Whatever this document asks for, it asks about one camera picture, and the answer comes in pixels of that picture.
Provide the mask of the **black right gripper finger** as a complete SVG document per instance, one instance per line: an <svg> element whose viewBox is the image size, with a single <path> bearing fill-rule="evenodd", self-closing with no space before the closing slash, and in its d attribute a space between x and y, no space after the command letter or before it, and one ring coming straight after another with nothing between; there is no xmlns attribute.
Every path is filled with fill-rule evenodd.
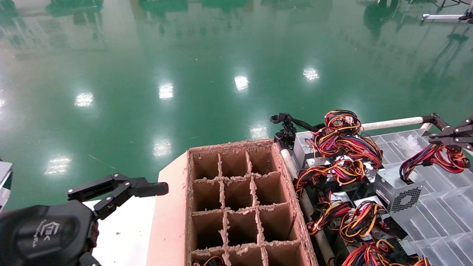
<svg viewBox="0 0 473 266"><path fill-rule="evenodd" d="M430 135L429 143L445 145L445 146L458 146L465 150L472 151L473 138L472 136L439 136Z"/></svg>
<svg viewBox="0 0 473 266"><path fill-rule="evenodd" d="M423 122L432 123L440 130L440 133L431 134L430 136L463 136L471 135L473 131L473 118L471 117L463 120L458 126L455 127L449 126L440 117L424 117Z"/></svg>

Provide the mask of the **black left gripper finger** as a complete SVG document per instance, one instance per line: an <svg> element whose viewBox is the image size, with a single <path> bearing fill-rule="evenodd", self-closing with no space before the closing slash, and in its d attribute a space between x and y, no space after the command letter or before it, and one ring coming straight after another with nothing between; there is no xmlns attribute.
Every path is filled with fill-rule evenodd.
<svg viewBox="0 0 473 266"><path fill-rule="evenodd" d="M68 200L85 202L105 195L104 199L93 206L96 219L105 219L132 197L155 197L168 192L166 182L149 183L145 177L108 175L69 189Z"/></svg>

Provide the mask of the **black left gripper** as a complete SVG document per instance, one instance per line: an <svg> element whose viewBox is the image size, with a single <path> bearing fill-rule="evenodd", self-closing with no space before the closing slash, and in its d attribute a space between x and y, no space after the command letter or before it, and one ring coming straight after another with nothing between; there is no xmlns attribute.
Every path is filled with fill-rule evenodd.
<svg viewBox="0 0 473 266"><path fill-rule="evenodd" d="M101 266L92 256L98 221L78 201L1 213L2 266Z"/></svg>

